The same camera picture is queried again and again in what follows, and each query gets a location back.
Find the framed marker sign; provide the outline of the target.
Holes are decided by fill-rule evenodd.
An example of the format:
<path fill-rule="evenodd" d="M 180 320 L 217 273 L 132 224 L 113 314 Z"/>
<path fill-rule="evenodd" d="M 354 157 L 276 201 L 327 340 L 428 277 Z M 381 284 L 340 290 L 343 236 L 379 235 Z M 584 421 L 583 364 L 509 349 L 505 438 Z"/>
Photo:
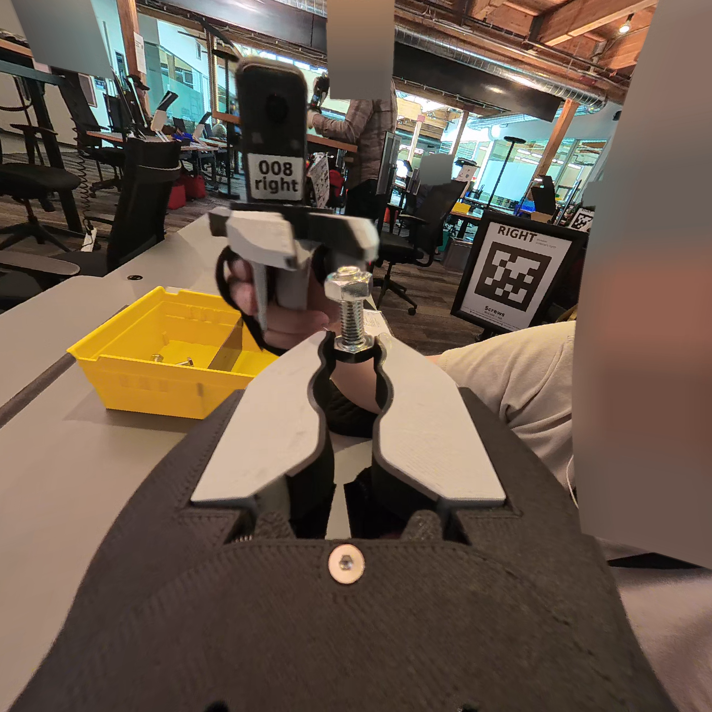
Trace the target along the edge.
<path fill-rule="evenodd" d="M 583 231 L 486 209 L 451 315 L 491 335 L 542 324 L 588 239 Z"/>

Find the person's right hand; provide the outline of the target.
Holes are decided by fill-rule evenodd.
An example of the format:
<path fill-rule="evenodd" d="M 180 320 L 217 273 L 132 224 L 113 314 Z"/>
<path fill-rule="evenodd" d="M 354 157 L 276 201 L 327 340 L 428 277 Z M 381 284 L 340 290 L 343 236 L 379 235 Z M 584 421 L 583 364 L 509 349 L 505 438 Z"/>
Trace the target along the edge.
<path fill-rule="evenodd" d="M 229 265 L 228 285 L 239 311 L 256 316 L 257 302 L 251 266 L 236 259 Z M 313 334 L 330 330 L 340 334 L 340 307 L 327 299 L 323 285 L 314 270 L 309 275 L 307 308 L 290 310 L 271 304 L 266 312 L 267 329 L 263 335 L 267 345 L 289 350 Z M 354 405 L 374 414 L 380 409 L 376 402 L 377 375 L 373 361 L 357 364 L 337 362 L 331 375 L 335 387 Z"/>

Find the silver threaded bolt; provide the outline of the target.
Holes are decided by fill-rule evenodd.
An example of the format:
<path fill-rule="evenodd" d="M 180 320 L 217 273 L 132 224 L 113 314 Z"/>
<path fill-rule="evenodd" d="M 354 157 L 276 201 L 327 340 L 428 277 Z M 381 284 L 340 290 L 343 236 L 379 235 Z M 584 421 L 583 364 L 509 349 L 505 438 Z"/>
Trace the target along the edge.
<path fill-rule="evenodd" d="M 341 266 L 330 275 L 334 276 L 356 276 L 366 273 L 357 266 Z M 357 354 L 371 348 L 373 338 L 364 332 L 363 310 L 364 301 L 342 302 L 340 306 L 340 335 L 334 342 L 334 346 L 345 353 Z"/>

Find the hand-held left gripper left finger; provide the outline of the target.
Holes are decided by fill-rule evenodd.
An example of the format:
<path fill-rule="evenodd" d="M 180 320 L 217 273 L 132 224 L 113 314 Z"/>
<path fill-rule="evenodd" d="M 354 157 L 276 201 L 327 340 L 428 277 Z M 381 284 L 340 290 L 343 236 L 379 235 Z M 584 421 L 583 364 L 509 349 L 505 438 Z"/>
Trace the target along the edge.
<path fill-rule="evenodd" d="M 242 393 L 191 495 L 201 507 L 316 509 L 332 494 L 334 457 L 324 412 L 332 333 L 269 365 Z"/>

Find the clear bin divider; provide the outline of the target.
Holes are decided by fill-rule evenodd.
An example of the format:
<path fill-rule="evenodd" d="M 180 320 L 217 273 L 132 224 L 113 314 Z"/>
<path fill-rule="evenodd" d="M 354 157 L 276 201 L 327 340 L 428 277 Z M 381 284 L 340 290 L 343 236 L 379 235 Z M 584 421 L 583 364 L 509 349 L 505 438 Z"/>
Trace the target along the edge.
<path fill-rule="evenodd" d="M 231 372 L 243 350 L 244 320 L 239 317 L 227 339 L 218 349 L 208 365 L 208 369 Z"/>

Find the long wooden desk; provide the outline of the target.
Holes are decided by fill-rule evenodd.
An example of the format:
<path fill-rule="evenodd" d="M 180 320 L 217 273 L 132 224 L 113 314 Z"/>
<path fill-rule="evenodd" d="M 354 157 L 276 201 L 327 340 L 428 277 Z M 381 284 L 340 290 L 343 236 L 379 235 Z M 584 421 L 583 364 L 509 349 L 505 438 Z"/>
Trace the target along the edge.
<path fill-rule="evenodd" d="M 225 112 L 212 111 L 211 117 L 216 120 L 220 120 L 226 124 L 236 125 L 237 127 L 239 127 L 241 124 L 239 117 L 236 117 L 235 115 L 230 115 Z M 355 154 L 357 152 L 356 145 L 351 145 L 335 139 L 325 138 L 314 133 L 307 132 L 306 141 L 308 145 L 321 145 L 324 147 L 329 147 L 331 149 L 343 150 L 351 154 Z"/>

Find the yellow plastic bin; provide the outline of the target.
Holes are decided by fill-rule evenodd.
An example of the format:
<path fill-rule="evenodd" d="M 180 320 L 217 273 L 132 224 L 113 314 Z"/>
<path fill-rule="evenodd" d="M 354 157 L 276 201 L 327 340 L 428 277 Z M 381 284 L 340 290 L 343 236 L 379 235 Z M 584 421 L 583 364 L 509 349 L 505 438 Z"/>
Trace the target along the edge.
<path fill-rule="evenodd" d="M 244 325 L 232 371 L 208 369 L 239 317 L 220 296 L 156 287 L 67 352 L 105 408 L 201 420 L 277 360 Z M 165 362 L 151 362 L 156 353 Z M 194 367 L 175 365 L 188 357 Z"/>

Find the black floor lamp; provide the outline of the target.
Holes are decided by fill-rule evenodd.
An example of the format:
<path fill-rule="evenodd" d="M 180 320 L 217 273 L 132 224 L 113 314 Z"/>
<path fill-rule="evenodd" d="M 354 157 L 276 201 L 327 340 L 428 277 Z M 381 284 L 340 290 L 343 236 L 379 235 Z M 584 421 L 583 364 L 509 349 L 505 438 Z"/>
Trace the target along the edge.
<path fill-rule="evenodd" d="M 509 148 L 508 148 L 507 154 L 506 154 L 506 156 L 505 156 L 505 159 L 504 159 L 504 161 L 503 161 L 503 165 L 501 166 L 500 172 L 499 172 L 499 174 L 498 174 L 498 176 L 497 176 L 497 178 L 496 178 L 496 181 L 495 181 L 495 183 L 494 183 L 494 188 L 493 188 L 492 191 L 491 191 L 491 195 L 490 195 L 490 197 L 489 197 L 489 199 L 488 199 L 488 202 L 487 202 L 487 204 L 486 204 L 486 206 L 485 206 L 485 209 L 489 209 L 490 206 L 491 206 L 491 204 L 492 204 L 492 201 L 493 201 L 493 199 L 494 199 L 494 197 L 495 197 L 496 190 L 497 190 L 497 188 L 498 188 L 498 185 L 499 185 L 499 183 L 500 183 L 500 181 L 501 181 L 501 178 L 502 178 L 502 176 L 503 176 L 503 173 L 504 173 L 504 171 L 505 171 L 505 167 L 506 167 L 506 165 L 507 165 L 507 163 L 508 163 L 508 161 L 509 161 L 509 159 L 510 159 L 510 157 L 511 157 L 511 155 L 512 155 L 512 151 L 514 150 L 514 147 L 517 146 L 517 145 L 522 145 L 522 144 L 525 144 L 525 143 L 526 143 L 526 141 L 525 141 L 523 138 L 514 137 L 514 136 L 505 136 L 505 137 L 504 137 L 504 140 L 509 144 Z"/>
<path fill-rule="evenodd" d="M 225 45 L 215 38 L 212 38 L 211 42 L 209 67 L 212 69 L 212 115 L 214 120 L 218 121 L 226 129 L 225 176 L 227 188 L 224 194 L 227 198 L 238 201 L 245 194 L 242 183 L 235 184 L 235 179 L 241 180 L 243 178 L 241 173 L 242 136 L 238 125 L 238 100 L 236 95 L 236 69 L 241 57 L 233 46 Z"/>

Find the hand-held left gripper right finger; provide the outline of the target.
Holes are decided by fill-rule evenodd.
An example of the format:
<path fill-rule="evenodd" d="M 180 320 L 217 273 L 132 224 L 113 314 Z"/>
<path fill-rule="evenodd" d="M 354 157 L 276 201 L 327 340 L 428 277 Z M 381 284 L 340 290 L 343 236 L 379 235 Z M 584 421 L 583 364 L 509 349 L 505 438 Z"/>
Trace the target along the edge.
<path fill-rule="evenodd" d="M 373 463 L 387 474 L 385 485 L 375 485 L 386 506 L 503 505 L 503 485 L 455 381 L 390 334 L 376 344 L 383 405 L 373 429 Z"/>

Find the silver hex nut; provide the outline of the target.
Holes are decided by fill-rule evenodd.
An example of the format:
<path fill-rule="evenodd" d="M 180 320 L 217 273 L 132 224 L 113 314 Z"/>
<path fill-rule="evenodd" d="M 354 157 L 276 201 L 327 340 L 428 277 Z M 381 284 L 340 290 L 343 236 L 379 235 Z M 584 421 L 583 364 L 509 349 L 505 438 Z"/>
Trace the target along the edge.
<path fill-rule="evenodd" d="M 371 295 L 372 275 L 369 272 L 346 277 L 329 275 L 324 290 L 326 298 L 336 303 L 364 301 Z"/>

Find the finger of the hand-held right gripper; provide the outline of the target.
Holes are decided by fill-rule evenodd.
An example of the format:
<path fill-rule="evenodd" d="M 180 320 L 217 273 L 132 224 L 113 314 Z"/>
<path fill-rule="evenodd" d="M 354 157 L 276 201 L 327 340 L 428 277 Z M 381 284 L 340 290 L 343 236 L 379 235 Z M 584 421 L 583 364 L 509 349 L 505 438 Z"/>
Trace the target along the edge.
<path fill-rule="evenodd" d="M 230 213 L 228 245 L 251 266 L 256 293 L 256 318 L 268 329 L 268 307 L 299 307 L 298 245 L 293 226 L 280 213 Z"/>
<path fill-rule="evenodd" d="M 326 250 L 328 268 L 364 268 L 378 258 L 380 237 L 375 224 L 361 217 L 312 217 L 312 240 Z"/>

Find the wooden desk with dark frame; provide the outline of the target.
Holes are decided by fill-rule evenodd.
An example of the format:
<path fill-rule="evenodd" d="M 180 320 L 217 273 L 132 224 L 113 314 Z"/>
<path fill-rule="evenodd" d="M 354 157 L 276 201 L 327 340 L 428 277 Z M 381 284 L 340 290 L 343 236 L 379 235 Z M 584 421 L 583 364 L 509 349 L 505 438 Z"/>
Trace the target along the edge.
<path fill-rule="evenodd" d="M 30 48 L 6 39 L 1 39 L 1 72 L 24 79 L 35 122 L 30 124 L 30 128 L 20 127 L 18 130 L 26 135 L 29 155 L 34 157 L 33 142 L 36 136 L 40 136 L 49 165 L 64 169 L 57 134 L 50 121 L 43 89 L 46 84 L 59 86 L 62 77 L 52 74 L 49 70 L 36 69 Z"/>

